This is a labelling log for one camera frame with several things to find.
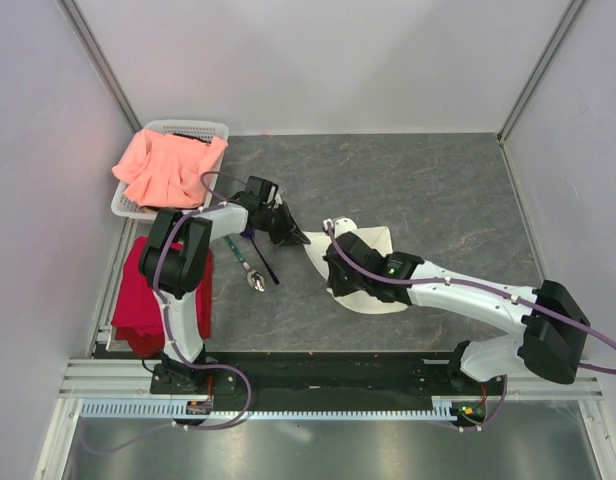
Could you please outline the red folded cloth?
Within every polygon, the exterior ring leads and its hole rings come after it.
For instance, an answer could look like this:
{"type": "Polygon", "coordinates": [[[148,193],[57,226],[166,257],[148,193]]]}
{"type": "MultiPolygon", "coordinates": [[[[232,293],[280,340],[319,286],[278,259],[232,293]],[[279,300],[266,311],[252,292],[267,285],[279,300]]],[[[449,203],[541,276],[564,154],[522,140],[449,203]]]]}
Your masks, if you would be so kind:
{"type": "MultiPolygon", "coordinates": [[[[163,349],[165,336],[157,300],[139,272],[139,260],[147,243],[146,236],[135,241],[123,266],[123,275],[112,318],[116,340],[126,341],[139,357],[148,359],[163,349]]],[[[203,340],[212,334],[213,253],[206,257],[204,277],[195,293],[196,316],[203,340]]]]}

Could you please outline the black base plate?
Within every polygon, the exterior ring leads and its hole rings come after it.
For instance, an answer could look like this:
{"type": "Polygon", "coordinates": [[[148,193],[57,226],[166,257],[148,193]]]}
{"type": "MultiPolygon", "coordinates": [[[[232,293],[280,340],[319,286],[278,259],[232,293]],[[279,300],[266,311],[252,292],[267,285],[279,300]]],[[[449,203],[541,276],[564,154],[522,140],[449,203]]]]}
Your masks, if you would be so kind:
{"type": "Polygon", "coordinates": [[[206,352],[183,361],[164,355],[153,368],[154,394],[202,394],[253,399],[308,393],[395,393],[494,397],[503,377],[471,380],[449,352],[206,352]]]}

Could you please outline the right aluminium frame post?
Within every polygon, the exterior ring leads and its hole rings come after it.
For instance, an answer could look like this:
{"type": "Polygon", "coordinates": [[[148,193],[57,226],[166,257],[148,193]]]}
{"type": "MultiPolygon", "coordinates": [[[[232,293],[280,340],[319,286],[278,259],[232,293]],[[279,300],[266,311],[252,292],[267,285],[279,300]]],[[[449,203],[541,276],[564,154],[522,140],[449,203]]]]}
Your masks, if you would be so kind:
{"type": "Polygon", "coordinates": [[[561,14],[546,45],[532,68],[530,75],[525,81],[521,92],[517,96],[510,112],[496,135],[500,147],[505,146],[507,140],[513,133],[522,114],[530,104],[533,96],[544,77],[547,75],[549,68],[555,61],[568,35],[574,28],[587,4],[587,0],[570,0],[567,3],[565,10],[561,14]]]}

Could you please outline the left aluminium frame post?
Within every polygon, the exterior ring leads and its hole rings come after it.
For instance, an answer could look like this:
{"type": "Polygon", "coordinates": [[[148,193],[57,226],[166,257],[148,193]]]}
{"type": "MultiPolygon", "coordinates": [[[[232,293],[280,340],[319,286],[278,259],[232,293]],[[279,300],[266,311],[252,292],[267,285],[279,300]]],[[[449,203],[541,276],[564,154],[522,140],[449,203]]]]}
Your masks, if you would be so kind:
{"type": "Polygon", "coordinates": [[[133,132],[142,125],[131,103],[114,73],[106,55],[89,25],[79,3],[75,0],[57,0],[56,3],[68,20],[73,32],[84,48],[108,94],[133,132]]]}

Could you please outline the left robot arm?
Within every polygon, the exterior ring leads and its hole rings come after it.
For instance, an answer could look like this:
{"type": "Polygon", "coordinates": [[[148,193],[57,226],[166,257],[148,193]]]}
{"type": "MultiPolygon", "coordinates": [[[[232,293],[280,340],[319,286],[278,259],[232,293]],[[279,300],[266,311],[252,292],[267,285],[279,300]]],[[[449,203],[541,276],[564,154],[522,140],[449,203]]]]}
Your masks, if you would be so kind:
{"type": "Polygon", "coordinates": [[[196,362],[204,352],[204,342],[197,324],[195,295],[204,278],[210,244],[256,230],[267,233],[276,246],[310,243],[276,183],[250,176],[240,191],[223,198],[206,183],[214,174],[204,173],[201,182],[219,203],[188,211],[161,209],[139,260],[139,272],[152,288],[160,310],[164,353],[179,362],[173,382],[186,393],[199,392],[208,378],[206,367],[196,362]]]}

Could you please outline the white cloth napkin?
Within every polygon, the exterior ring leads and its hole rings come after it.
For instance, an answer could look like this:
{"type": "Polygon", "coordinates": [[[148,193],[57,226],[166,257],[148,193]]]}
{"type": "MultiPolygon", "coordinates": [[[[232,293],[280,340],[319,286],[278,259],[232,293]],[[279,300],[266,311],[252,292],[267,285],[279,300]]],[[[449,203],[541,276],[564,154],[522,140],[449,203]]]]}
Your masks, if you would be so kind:
{"type": "MultiPolygon", "coordinates": [[[[334,220],[334,224],[336,237],[339,237],[344,233],[352,232],[363,240],[369,247],[377,250],[382,256],[386,256],[393,252],[390,229],[387,226],[358,228],[356,223],[347,217],[336,218],[334,220]]],[[[327,280],[329,275],[329,267],[323,257],[326,254],[327,248],[330,246],[331,241],[323,232],[306,231],[305,236],[310,240],[310,243],[304,246],[304,250],[317,272],[324,280],[327,280]]],[[[407,309],[407,306],[401,303],[381,302],[377,298],[367,294],[365,291],[356,291],[344,296],[335,296],[331,287],[327,287],[326,291],[342,307],[359,314],[393,314],[405,311],[407,309]]]]}

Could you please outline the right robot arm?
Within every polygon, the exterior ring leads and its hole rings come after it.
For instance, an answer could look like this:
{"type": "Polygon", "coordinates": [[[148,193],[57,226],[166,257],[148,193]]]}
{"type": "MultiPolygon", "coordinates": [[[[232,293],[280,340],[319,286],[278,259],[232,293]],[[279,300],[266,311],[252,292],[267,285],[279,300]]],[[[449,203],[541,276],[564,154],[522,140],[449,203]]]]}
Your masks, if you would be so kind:
{"type": "Polygon", "coordinates": [[[323,259],[336,298],[361,293],[381,306],[449,311],[502,331],[487,341],[457,345],[446,368],[455,392],[471,392],[499,375],[529,372],[556,383],[574,382],[590,323],[568,290],[546,280],[538,288],[508,286],[452,272],[419,256],[371,247],[357,230],[336,231],[323,259]]]}

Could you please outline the white plastic basket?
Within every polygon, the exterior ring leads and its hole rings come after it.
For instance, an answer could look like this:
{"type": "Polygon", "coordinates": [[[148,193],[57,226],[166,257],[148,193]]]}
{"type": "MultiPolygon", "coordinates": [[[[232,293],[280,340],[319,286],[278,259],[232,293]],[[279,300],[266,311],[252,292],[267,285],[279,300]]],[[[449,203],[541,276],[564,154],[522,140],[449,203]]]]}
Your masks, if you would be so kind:
{"type": "MultiPolygon", "coordinates": [[[[228,143],[229,138],[229,128],[227,125],[207,120],[153,120],[145,124],[143,129],[152,130],[162,134],[175,134],[184,137],[192,137],[203,141],[209,141],[212,137],[217,136],[228,143]]],[[[216,166],[212,170],[217,170],[221,167],[223,156],[224,153],[221,155],[216,166]]],[[[124,195],[126,187],[127,185],[125,183],[119,181],[111,202],[112,212],[117,216],[127,217],[137,221],[153,221],[156,216],[156,211],[159,208],[141,207],[132,202],[124,195]]],[[[208,204],[209,201],[210,197],[206,193],[206,199],[202,205],[208,204]]]]}

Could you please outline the aluminium frame post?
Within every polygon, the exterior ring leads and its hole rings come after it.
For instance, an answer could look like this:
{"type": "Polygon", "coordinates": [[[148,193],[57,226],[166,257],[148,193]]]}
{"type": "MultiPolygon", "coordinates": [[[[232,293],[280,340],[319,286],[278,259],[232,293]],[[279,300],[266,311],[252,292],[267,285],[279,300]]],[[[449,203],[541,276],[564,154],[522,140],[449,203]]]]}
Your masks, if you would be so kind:
{"type": "Polygon", "coordinates": [[[106,55],[89,25],[79,3],[75,0],[57,0],[56,3],[68,20],[73,32],[84,48],[108,94],[133,132],[142,125],[131,103],[114,73],[106,55]]]}
{"type": "Polygon", "coordinates": [[[507,140],[513,133],[522,114],[530,104],[533,96],[544,77],[547,75],[549,68],[555,61],[568,35],[574,28],[587,4],[587,0],[570,0],[567,3],[565,10],[561,14],[546,45],[532,68],[530,75],[525,81],[521,92],[517,96],[510,112],[496,135],[500,147],[505,146],[507,140]]]}

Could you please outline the purple handled spoon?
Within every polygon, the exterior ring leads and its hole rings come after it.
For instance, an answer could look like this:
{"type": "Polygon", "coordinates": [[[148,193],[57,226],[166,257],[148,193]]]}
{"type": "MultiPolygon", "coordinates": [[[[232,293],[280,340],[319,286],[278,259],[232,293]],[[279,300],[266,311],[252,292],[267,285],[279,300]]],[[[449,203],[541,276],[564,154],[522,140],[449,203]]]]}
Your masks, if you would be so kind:
{"type": "Polygon", "coordinates": [[[275,272],[272,269],[271,265],[266,260],[266,258],[264,257],[262,251],[260,250],[260,248],[258,247],[258,245],[256,243],[255,232],[253,230],[246,230],[246,231],[241,233],[241,236],[243,238],[247,239],[251,243],[252,247],[254,248],[254,250],[256,251],[257,255],[261,259],[264,267],[266,268],[266,270],[267,270],[271,280],[273,281],[273,283],[275,285],[279,285],[280,284],[280,280],[279,280],[278,276],[275,274],[275,272]]]}

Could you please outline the green handled metal spoon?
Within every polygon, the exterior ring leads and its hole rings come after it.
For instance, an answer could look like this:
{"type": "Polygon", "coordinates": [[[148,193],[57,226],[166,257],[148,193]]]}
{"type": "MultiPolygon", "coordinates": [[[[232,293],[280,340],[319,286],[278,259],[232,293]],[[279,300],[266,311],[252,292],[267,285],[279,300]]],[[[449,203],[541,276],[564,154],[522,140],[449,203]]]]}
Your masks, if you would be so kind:
{"type": "Polygon", "coordinates": [[[266,289],[265,279],[263,275],[259,271],[257,271],[256,269],[250,266],[250,264],[247,262],[244,255],[241,253],[237,245],[233,242],[233,240],[229,236],[225,236],[224,241],[228,245],[229,249],[235,256],[239,264],[244,269],[246,273],[246,280],[248,282],[248,285],[256,292],[263,293],[266,289]]]}

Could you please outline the salmon pink cloth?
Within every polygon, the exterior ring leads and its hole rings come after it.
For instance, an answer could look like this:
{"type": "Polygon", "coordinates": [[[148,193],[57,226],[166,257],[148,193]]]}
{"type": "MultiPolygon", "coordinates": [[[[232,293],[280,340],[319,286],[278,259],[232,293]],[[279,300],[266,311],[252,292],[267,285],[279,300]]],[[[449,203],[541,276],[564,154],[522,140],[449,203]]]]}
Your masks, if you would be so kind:
{"type": "Polygon", "coordinates": [[[202,205],[201,175],[214,169],[228,143],[143,129],[135,134],[113,175],[127,185],[124,195],[141,207],[192,209],[202,205]]]}

